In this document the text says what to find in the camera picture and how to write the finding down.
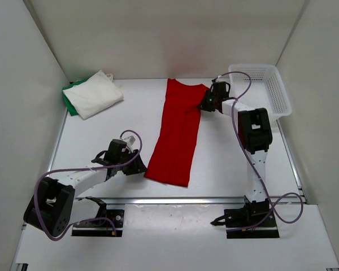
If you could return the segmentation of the red t shirt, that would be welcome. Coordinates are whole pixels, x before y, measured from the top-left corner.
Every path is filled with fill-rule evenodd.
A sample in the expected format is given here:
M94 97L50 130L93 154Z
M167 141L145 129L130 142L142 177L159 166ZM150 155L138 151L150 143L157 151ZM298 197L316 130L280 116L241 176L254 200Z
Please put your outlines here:
M207 89L167 80L160 133L145 178L188 187L201 119L198 105Z

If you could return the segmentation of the white t shirt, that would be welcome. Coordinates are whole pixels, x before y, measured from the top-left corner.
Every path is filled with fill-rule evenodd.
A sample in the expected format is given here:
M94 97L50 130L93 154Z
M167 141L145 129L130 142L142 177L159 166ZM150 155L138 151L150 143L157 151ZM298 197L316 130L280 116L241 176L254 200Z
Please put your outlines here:
M124 99L121 90L114 84L112 74L102 70L78 85L63 90L78 115L86 120Z

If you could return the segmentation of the green polo shirt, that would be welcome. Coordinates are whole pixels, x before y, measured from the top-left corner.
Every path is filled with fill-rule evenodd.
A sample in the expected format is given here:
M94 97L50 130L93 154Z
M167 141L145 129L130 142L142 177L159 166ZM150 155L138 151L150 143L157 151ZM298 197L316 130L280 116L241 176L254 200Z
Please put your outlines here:
M71 82L68 86L62 88L62 97L63 97L64 103L67 107L67 110L68 110L68 112L71 116L76 116L76 115L78 115L78 113L77 113L76 109L74 108L74 106L72 105L72 103L66 97L64 91L67 90L67 89L73 88L77 85L80 85L80 84L86 82L87 80L88 79L86 78L86 79L83 79L83 80L78 80L76 82Z

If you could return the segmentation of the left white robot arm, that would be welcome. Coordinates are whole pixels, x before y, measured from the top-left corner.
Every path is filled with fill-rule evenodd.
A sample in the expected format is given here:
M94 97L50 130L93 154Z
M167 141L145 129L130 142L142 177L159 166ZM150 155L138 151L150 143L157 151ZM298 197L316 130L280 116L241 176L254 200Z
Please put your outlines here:
M114 223L107 216L106 203L96 197L81 197L89 189L122 172L126 176L145 173L140 152L133 147L134 136L113 139L107 150L98 153L91 163L81 169L65 169L63 178L46 174L37 181L34 194L23 216L29 224L58 241L70 226L89 222L95 226Z

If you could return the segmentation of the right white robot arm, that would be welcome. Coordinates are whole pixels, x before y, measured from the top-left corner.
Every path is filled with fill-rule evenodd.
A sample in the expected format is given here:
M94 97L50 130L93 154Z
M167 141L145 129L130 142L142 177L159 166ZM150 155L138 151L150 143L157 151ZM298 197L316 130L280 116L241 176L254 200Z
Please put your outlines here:
M225 81L213 80L198 108L207 112L219 111L231 117L235 135L247 159L244 206L225 211L222 216L211 222L213 226L242 228L258 224L270 210L264 179L266 157L273 136L267 110L236 101L234 97L229 96L230 88L230 84Z

